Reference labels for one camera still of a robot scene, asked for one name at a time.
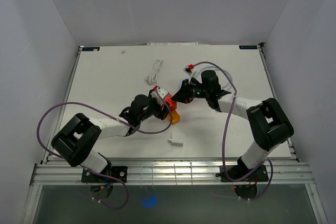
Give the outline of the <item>red cube socket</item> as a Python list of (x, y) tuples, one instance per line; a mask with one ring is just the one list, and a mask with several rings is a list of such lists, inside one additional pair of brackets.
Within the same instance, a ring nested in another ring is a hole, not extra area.
[(176, 108), (177, 108), (177, 103), (176, 103), (176, 101), (173, 101), (173, 100), (172, 100), (172, 95), (171, 95), (171, 94), (169, 94), (169, 95), (166, 97), (165, 102), (169, 105), (171, 111), (175, 111), (175, 110), (176, 110)]

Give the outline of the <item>orange power strip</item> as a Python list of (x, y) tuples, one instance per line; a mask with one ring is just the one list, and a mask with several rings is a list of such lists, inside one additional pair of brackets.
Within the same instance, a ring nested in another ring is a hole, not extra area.
[(181, 117), (178, 114), (178, 112), (176, 110), (172, 111), (172, 113), (168, 113), (167, 115), (167, 119), (172, 122), (172, 125), (177, 124), (178, 122), (180, 122)]

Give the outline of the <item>light blue round socket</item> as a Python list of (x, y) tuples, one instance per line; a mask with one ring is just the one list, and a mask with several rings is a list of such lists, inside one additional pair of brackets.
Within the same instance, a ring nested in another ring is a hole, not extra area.
[(185, 83), (188, 83), (188, 79), (181, 80), (178, 88), (180, 89), (183, 85), (185, 85)]

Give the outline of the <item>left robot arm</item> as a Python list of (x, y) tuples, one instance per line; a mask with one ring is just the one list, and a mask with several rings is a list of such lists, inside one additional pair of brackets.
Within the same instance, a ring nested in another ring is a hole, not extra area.
[(111, 177), (112, 164), (93, 150), (97, 140), (127, 137), (140, 132), (141, 123), (152, 116), (160, 120), (171, 116), (171, 106), (160, 92), (160, 88), (155, 88), (149, 95), (137, 95), (118, 117), (94, 119), (77, 113), (56, 134), (51, 145), (71, 167), (89, 169), (98, 181), (105, 182)]

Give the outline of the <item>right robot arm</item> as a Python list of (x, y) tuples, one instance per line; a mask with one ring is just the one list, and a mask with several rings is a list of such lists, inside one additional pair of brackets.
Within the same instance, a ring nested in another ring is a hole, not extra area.
[(211, 109), (249, 122), (254, 138), (251, 146), (238, 158), (237, 165), (224, 168), (222, 172), (232, 182), (254, 177), (268, 155), (294, 134), (293, 126), (276, 99), (262, 101), (238, 97), (221, 88), (213, 70), (204, 71), (201, 81), (195, 78), (183, 80), (172, 97), (173, 101), (185, 104), (194, 99), (205, 99)]

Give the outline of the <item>white charger adapter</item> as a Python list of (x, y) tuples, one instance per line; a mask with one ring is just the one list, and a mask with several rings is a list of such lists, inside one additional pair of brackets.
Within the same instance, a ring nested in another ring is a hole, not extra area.
[(171, 137), (168, 139), (168, 143), (172, 146), (183, 147), (184, 145), (184, 134), (173, 132)]

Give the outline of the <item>black corner label left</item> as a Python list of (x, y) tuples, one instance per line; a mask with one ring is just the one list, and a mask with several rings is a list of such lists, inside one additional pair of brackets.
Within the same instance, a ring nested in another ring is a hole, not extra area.
[(81, 51), (99, 51), (100, 47), (82, 47)]

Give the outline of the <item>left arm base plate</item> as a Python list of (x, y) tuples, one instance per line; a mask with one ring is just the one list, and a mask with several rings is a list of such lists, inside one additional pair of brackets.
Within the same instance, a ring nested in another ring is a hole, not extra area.
[[(115, 177), (124, 183), (127, 182), (128, 167), (127, 166), (112, 166), (103, 172), (104, 175)], [(109, 178), (101, 177), (83, 169), (81, 180), (82, 183), (108, 183)]]

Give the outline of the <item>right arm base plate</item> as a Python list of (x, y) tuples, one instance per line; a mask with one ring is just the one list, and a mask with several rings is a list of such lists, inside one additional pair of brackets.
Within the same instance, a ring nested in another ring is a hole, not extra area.
[(269, 176), (264, 164), (257, 167), (256, 170), (248, 169), (239, 158), (236, 165), (226, 166), (228, 176), (233, 180), (252, 181), (252, 182), (268, 182)]

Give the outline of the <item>aluminium front rail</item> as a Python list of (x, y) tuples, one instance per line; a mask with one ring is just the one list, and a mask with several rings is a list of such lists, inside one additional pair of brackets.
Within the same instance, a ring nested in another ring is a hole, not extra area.
[[(313, 184), (308, 163), (273, 161), (273, 184)], [(219, 185), (220, 162), (127, 162), (127, 184), (140, 186), (156, 185)], [(31, 185), (76, 185), (89, 171), (70, 167), (64, 162), (36, 165)]]

